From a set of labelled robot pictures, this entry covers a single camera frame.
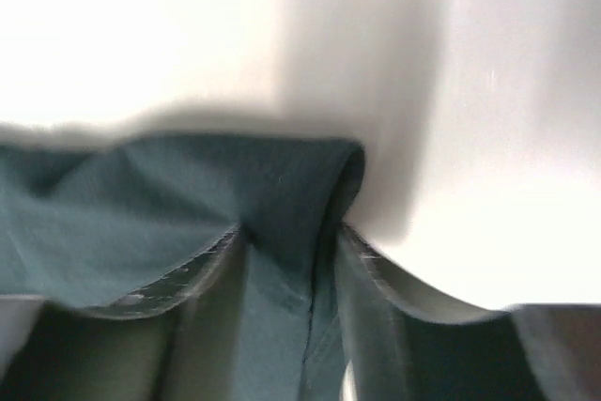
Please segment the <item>black t shirt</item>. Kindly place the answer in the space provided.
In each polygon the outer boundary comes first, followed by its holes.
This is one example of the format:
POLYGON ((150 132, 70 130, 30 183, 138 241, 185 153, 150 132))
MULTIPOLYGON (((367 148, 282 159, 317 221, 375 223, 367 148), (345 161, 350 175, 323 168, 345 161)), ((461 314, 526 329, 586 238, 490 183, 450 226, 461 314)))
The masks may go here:
POLYGON ((346 139, 2 146, 1 299, 35 310, 16 354, 43 303, 112 305, 238 230, 244 288, 229 400, 337 399, 347 362, 334 256, 364 166, 362 146, 346 139))

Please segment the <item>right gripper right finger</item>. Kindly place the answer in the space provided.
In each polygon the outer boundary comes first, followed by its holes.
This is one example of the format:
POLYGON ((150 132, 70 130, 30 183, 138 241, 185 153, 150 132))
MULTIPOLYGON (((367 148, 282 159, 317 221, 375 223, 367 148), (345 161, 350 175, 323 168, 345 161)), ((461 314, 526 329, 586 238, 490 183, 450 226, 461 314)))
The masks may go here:
POLYGON ((600 310, 521 305, 487 311, 449 297, 338 237, 335 279, 360 400, 596 400, 600 310))

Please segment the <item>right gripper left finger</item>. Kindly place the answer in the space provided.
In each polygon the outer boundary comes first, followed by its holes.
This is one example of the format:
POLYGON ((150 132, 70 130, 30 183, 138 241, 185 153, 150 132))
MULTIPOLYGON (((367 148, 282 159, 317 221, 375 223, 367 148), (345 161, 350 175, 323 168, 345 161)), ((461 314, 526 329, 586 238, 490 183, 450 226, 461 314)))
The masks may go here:
POLYGON ((227 232, 112 305, 45 302, 1 379, 4 400, 229 400, 244 241, 227 232))

